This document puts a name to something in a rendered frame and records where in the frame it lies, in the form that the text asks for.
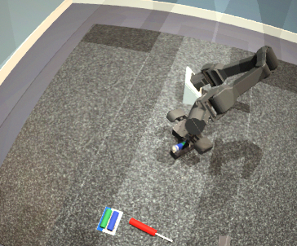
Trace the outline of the blue and green battery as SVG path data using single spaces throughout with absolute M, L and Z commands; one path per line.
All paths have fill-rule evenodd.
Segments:
M 182 142 L 182 143 L 180 143 L 178 145 L 173 146 L 173 151 L 174 152 L 177 152 L 177 151 L 181 150 L 182 149 L 182 146 L 184 145 L 184 143 L 185 142 Z

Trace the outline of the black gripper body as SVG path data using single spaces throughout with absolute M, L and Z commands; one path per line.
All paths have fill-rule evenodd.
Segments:
M 166 115 L 166 118 L 170 122 L 175 122 L 175 120 L 177 120 L 177 123 L 179 123 L 184 117 L 185 114 L 180 108 L 169 111 Z M 200 155 L 210 151 L 213 147 L 213 143 L 208 139 L 208 137 L 203 138 L 200 134 L 195 135 L 194 139 L 191 142 L 194 144 L 194 148 Z

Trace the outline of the red-handled screwdriver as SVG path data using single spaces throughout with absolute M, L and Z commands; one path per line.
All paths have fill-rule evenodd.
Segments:
M 173 241 L 173 240 L 170 240 L 170 239 L 166 238 L 165 236 L 161 236 L 160 234 L 157 234 L 156 230 L 154 230 L 153 228 L 151 228 L 151 227 L 149 227 L 147 225 L 144 225 L 142 222 L 136 221 L 134 218 L 132 218 L 130 220 L 129 224 L 133 225 L 136 228 L 141 229 L 142 231 L 145 231 L 146 233 L 148 233 L 148 234 L 150 234 L 152 236 L 158 235 L 158 236 L 162 237 L 163 239 L 169 240 L 171 242 Z

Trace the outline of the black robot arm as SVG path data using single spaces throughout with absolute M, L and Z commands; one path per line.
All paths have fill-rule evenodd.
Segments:
M 172 134 L 181 142 L 191 142 L 195 135 L 202 133 L 209 119 L 212 119 L 212 122 L 219 120 L 236 103 L 238 96 L 276 72 L 278 64 L 272 47 L 262 46 L 255 55 L 246 59 L 230 64 L 205 64 L 199 73 L 191 72 L 190 81 L 198 92 L 209 83 L 211 87 L 219 86 L 232 75 L 243 72 L 246 74 L 228 86 L 219 86 L 202 94 L 193 104 L 189 115 L 185 115 L 173 127 Z M 218 112 L 216 115 L 211 106 Z

